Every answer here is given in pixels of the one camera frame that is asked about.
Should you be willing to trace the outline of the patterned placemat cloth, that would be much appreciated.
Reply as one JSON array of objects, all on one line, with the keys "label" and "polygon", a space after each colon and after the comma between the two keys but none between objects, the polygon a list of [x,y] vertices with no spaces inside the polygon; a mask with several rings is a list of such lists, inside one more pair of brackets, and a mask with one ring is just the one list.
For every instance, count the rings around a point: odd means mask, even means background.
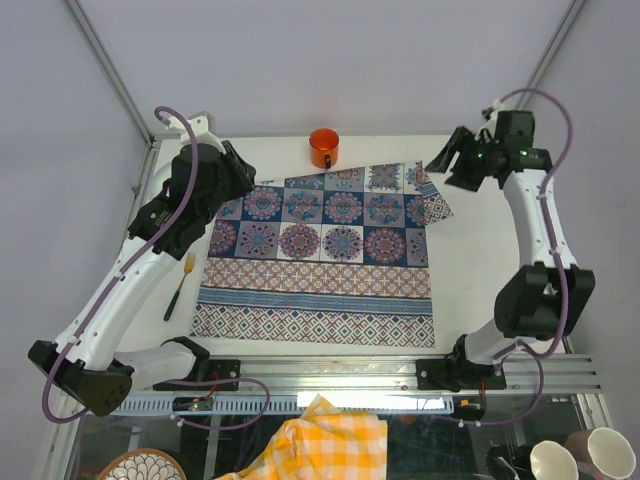
[{"label": "patterned placemat cloth", "polygon": [[261,182],[217,213],[190,332],[431,348],[426,229],[451,214],[417,161]]}]

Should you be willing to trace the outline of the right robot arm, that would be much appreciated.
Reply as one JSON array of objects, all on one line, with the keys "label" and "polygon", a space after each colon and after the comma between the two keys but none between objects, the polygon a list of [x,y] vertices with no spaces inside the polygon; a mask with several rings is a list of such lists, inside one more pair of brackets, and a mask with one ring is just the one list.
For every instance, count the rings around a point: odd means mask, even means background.
[{"label": "right robot arm", "polygon": [[595,275],[579,267],[560,225],[553,193],[556,162],[534,145],[530,111],[484,111],[478,132],[456,128],[424,173],[447,173],[447,184],[476,192],[494,178],[513,218],[519,268],[496,296],[493,317],[461,335],[441,358],[416,363],[421,390],[451,392],[503,388],[509,355],[536,341],[555,350],[574,329],[595,289]]}]

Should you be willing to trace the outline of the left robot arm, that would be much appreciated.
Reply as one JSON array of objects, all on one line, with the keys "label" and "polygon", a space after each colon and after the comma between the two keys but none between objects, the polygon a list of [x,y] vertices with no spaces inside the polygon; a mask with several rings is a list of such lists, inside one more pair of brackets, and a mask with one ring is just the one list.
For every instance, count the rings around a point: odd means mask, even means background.
[{"label": "left robot arm", "polygon": [[255,175],[228,140],[192,142],[173,158],[169,178],[139,209],[89,302],[54,340],[37,340],[29,349],[29,360],[46,376],[41,406],[47,420],[65,421],[49,406],[52,388],[81,404],[84,413],[107,416],[133,390],[206,383],[210,353],[184,336],[133,352],[117,347],[159,282],[204,235],[223,203],[253,189]]}]

